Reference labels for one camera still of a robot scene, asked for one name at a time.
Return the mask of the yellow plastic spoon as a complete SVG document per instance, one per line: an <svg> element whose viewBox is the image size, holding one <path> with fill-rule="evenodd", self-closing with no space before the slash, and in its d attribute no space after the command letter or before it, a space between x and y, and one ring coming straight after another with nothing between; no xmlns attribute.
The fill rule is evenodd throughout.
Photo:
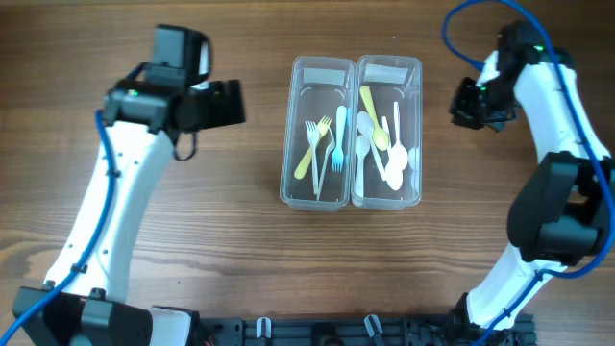
<svg viewBox="0 0 615 346"><path fill-rule="evenodd" d="M359 88L359 93L366 111L369 113L375 124L375 132L373 134L373 139L375 141L376 147L380 151L385 151L388 144L390 144L389 134L379 124L371 89L369 86L361 86Z"/></svg>

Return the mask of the white fork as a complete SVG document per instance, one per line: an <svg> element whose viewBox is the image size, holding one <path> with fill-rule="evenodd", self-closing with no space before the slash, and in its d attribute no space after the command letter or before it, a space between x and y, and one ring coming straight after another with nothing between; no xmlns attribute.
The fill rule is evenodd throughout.
<svg viewBox="0 0 615 346"><path fill-rule="evenodd" d="M318 168L317 168L316 148L320 140L319 138L320 135L319 135L317 125L313 121L307 121L306 128L307 128L307 140L308 140L309 147L312 153L311 169L312 169L313 193L316 194L317 187L318 187Z"/></svg>

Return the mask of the white spoon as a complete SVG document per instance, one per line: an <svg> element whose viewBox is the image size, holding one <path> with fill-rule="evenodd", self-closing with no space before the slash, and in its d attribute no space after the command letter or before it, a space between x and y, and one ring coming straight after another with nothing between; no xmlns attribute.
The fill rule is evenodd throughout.
<svg viewBox="0 0 615 346"><path fill-rule="evenodd" d="M362 135L365 135L368 138L368 142L371 146L371 152L374 157L375 164L383 181L386 180L385 170L381 162L381 157L378 153L378 149L376 147L375 141L373 139L373 134L375 132L375 124L369 113L366 111L360 111L357 114L357 129L360 131Z"/></svg>
<svg viewBox="0 0 615 346"><path fill-rule="evenodd" d="M357 171L355 177L355 193L358 197L364 196L364 160L369 151L369 139L365 135L359 135L356 139Z"/></svg>

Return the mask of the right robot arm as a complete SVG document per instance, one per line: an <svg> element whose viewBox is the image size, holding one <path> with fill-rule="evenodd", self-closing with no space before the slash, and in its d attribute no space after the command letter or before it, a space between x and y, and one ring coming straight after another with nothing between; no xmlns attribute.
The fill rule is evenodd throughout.
<svg viewBox="0 0 615 346"><path fill-rule="evenodd" d="M497 131L524 111L538 166L513 201L508 243L487 277L458 302L465 328L510 329L523 306L550 279L567 278L583 258L599 257L611 222L592 158L614 190L614 160L596 138L580 102L567 50L550 56L527 21L498 34L480 76L466 77L450 107L457 126Z"/></svg>

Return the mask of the white fork diagonal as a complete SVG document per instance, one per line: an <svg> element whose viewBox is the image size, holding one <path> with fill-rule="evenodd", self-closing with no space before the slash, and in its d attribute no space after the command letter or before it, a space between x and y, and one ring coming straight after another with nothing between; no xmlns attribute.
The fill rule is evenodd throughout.
<svg viewBox="0 0 615 346"><path fill-rule="evenodd" d="M317 192L316 192L316 200L319 201L320 200L320 196L322 193L322 188L323 188L323 184L324 184L324 180L325 180L325 176L326 176L326 171L327 171L327 166L328 166L328 161L329 161L329 157L332 153L332 151L335 148L335 137L332 133L331 129L328 129L328 133L330 136L330 142L326 148L325 151L325 157L323 159L323 166L321 167L321 171L320 171L320 176L319 176L319 183L318 183L318 187L317 187Z"/></svg>

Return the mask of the white spoon crossed small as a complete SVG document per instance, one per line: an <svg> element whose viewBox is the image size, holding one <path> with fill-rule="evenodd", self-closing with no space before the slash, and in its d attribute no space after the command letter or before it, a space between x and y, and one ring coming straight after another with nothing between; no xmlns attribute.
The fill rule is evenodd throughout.
<svg viewBox="0 0 615 346"><path fill-rule="evenodd" d="M407 167L407 151L401 142L400 107L397 101L393 102L393 117L395 142L391 148L389 160L396 170L403 171Z"/></svg>

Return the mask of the white spoon crossed large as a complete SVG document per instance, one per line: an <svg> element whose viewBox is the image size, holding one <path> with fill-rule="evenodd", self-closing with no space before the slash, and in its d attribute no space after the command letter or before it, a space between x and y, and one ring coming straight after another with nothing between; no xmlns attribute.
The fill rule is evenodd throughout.
<svg viewBox="0 0 615 346"><path fill-rule="evenodd" d="M385 180L392 190L397 191L402 187L403 184L403 171L399 170L393 162L391 144L388 144L386 152L388 155L388 162L385 166Z"/></svg>

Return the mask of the yellow plastic fork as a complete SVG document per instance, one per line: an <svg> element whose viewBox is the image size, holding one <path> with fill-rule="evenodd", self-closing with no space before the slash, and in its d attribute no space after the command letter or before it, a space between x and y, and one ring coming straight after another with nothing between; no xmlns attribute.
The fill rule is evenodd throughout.
<svg viewBox="0 0 615 346"><path fill-rule="evenodd" d="M331 126L331 123L332 123L332 119L328 116L323 116L320 119L320 121L317 124L317 128L318 128L319 135L320 135L319 138L322 138L324 136L324 134L327 132L327 130ZM302 180L306 176L311 160L312 160L312 153L311 153L311 150L308 149L305 152L304 156L302 157L302 159L300 160L300 162L298 163L294 171L295 179Z"/></svg>

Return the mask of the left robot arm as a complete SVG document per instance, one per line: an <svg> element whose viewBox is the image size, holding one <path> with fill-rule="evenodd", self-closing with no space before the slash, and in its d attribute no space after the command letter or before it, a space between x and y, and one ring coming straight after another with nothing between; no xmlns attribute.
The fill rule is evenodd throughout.
<svg viewBox="0 0 615 346"><path fill-rule="evenodd" d="M21 287L8 343L23 331L36 345L210 345L190 309L140 309L126 302L144 212L181 135L243 123L237 80L211 81L202 32L160 24L151 58L104 96L92 177L71 233L39 288Z"/></svg>

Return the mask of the light blue plastic fork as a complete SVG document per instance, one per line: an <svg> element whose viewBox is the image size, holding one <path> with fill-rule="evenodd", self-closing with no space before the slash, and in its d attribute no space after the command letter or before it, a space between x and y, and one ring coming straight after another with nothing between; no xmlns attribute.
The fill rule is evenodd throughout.
<svg viewBox="0 0 615 346"><path fill-rule="evenodd" d="M332 153L332 170L341 172L344 164L343 137L347 120L347 108L338 106L335 118L335 148Z"/></svg>

